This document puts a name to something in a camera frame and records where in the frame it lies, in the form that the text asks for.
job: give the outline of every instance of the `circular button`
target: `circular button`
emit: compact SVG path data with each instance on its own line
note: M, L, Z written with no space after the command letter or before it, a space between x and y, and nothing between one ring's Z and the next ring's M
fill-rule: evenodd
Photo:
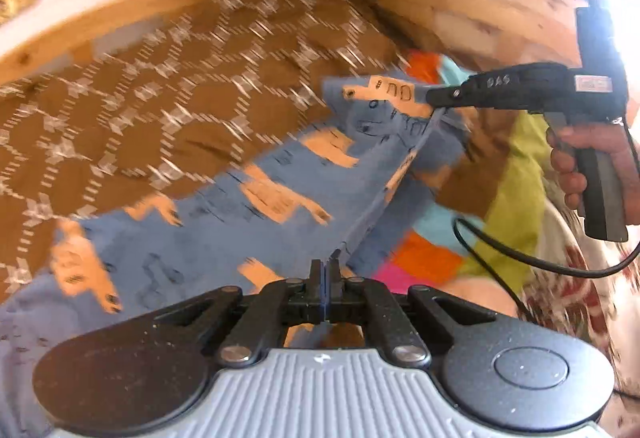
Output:
M549 389L564 381L569 366L560 355L543 348L512 348L500 352L494 368L501 379L524 389Z

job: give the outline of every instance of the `green fabric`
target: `green fabric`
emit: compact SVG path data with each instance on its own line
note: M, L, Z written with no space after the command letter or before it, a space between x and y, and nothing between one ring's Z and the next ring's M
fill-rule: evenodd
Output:
M484 231L498 241L527 255L533 255L538 243L544 211L545 190L542 168L549 159L546 122L540 115L522 112L513 127L511 154L494 202L485 219ZM513 291L520 291L530 269L513 261L484 243L474 247ZM461 274L487 275L471 257L466 258Z

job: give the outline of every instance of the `white label sticker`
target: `white label sticker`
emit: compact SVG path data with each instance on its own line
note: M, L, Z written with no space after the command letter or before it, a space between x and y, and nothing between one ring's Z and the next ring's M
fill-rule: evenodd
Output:
M613 92L613 84L608 76L577 74L575 75L575 90L579 92Z

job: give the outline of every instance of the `finger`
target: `finger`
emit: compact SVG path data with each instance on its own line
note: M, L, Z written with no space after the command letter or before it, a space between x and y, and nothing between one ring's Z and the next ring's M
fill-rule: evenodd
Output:
M581 194L587 188L587 178L580 173L560 174L558 177L560 188L565 194Z
M588 123L564 127L558 132L558 137L577 149L593 148L609 154L626 151L629 145L622 125L615 124Z
M554 130L551 128L546 130L546 142L551 145L551 147L558 147L558 138L556 137Z
M580 207L580 194L567 194L564 197L564 204L572 211L576 211Z
M551 151L551 166L559 173L570 173L575 169L575 159L561 150Z

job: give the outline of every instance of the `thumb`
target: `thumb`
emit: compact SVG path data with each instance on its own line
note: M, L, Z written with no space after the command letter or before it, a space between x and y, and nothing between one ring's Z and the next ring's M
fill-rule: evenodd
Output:
M587 123L564 127L558 137L576 149L593 148L609 154L616 154L628 149L622 125L605 123Z

